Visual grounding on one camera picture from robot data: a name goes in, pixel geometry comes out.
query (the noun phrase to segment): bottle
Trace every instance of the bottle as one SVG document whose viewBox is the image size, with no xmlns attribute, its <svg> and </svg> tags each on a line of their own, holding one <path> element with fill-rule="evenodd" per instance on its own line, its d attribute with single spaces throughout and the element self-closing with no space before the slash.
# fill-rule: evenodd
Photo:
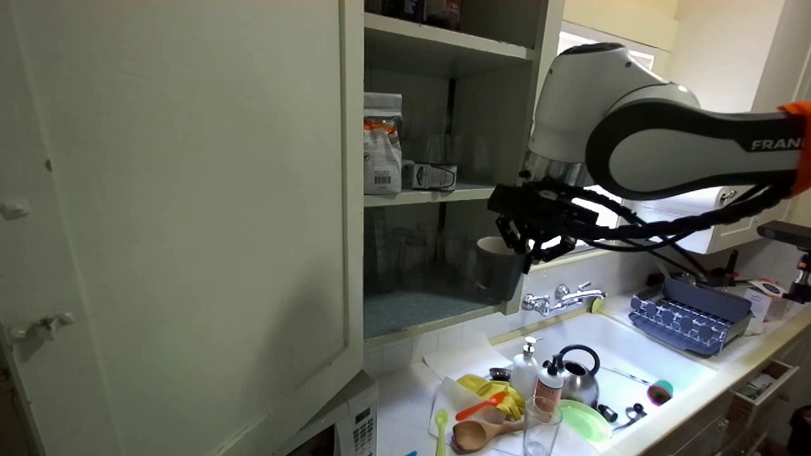
<svg viewBox="0 0 811 456">
<path fill-rule="evenodd" d="M 524 338 L 524 348 L 518 356 L 511 361 L 511 387 L 521 393 L 524 401 L 534 396 L 537 386 L 537 370 L 539 365 L 534 362 L 534 338 Z"/>
<path fill-rule="evenodd" d="M 541 420 L 551 420 L 558 417 L 558 404 L 563 393 L 563 379 L 558 374 L 555 362 L 541 362 L 537 370 L 537 386 L 534 386 L 534 408 Z"/>
</svg>

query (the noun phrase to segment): open cabinet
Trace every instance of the open cabinet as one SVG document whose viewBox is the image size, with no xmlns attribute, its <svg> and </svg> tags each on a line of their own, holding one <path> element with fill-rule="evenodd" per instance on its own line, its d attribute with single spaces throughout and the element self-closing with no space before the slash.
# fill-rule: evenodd
<svg viewBox="0 0 811 456">
<path fill-rule="evenodd" d="M 360 56 L 355 0 L 0 0 L 0 387 L 37 453 L 279 453 L 360 374 Z"/>
<path fill-rule="evenodd" d="M 456 28 L 365 13 L 365 91 L 402 97 L 402 159 L 456 166 L 456 190 L 365 195 L 365 338 L 487 314 L 472 282 L 487 197 L 521 167 L 560 0 L 460 2 Z"/>
</svg>

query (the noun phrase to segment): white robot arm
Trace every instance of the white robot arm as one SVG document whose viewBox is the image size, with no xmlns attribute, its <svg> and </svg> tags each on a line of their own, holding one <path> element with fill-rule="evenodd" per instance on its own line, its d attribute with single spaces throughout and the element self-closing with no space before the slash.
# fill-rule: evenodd
<svg viewBox="0 0 811 456">
<path fill-rule="evenodd" d="M 548 75 L 518 185 L 499 185 L 488 211 L 499 213 L 502 239 L 524 257 L 524 270 L 563 257 L 578 239 L 631 252 L 668 246 L 787 197 L 804 132 L 806 123 L 782 111 L 701 111 L 687 90 L 636 66 L 622 45 L 578 45 Z M 707 215 L 644 223 L 588 192 L 588 182 L 629 200 L 752 189 Z M 594 213 L 574 197 L 615 211 L 629 227 L 594 227 Z"/>
</svg>

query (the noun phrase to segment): cup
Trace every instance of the cup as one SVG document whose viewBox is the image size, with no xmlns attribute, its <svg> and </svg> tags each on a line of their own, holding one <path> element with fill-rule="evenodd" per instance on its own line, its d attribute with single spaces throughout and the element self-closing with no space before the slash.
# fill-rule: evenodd
<svg viewBox="0 0 811 456">
<path fill-rule="evenodd" d="M 541 414 L 534 405 L 534 396 L 527 401 L 524 408 L 524 437 L 521 451 L 524 456 L 550 456 L 555 451 L 558 431 L 563 424 L 563 414 Z"/>
<path fill-rule="evenodd" d="M 521 280 L 521 257 L 502 235 L 477 242 L 473 287 L 487 303 L 510 303 Z"/>
</svg>

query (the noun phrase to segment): white cabinet door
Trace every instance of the white cabinet door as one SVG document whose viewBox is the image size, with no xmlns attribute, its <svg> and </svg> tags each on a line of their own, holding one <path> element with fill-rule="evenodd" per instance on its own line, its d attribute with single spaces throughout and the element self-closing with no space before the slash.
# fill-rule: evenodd
<svg viewBox="0 0 811 456">
<path fill-rule="evenodd" d="M 0 0 L 0 322 L 45 453 L 274 453 L 363 365 L 360 2 Z"/>
</svg>

